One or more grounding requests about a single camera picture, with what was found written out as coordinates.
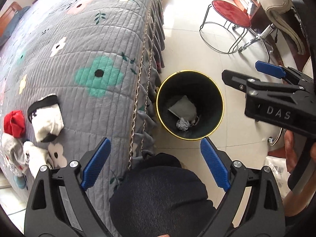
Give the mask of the person's right hand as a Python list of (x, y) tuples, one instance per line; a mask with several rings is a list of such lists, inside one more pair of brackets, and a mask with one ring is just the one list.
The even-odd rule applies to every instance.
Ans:
[(294, 151), (294, 135), (292, 131), (287, 130), (285, 132), (284, 144), (287, 170), (291, 173), (298, 162), (297, 155)]

